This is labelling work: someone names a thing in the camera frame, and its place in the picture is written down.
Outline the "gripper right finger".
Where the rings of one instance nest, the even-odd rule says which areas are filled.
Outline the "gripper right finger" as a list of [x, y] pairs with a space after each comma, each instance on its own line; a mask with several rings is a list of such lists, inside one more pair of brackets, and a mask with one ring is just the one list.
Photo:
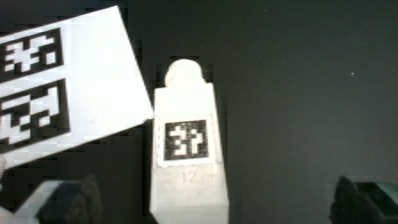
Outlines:
[[398, 224], [398, 184], [341, 177], [329, 218], [333, 224]]

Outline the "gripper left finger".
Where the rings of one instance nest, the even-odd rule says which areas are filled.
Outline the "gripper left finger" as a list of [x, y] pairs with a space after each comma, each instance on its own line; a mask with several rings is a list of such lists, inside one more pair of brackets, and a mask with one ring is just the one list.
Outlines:
[[103, 224], [103, 203], [93, 175], [82, 180], [46, 180], [18, 210], [0, 206], [0, 224]]

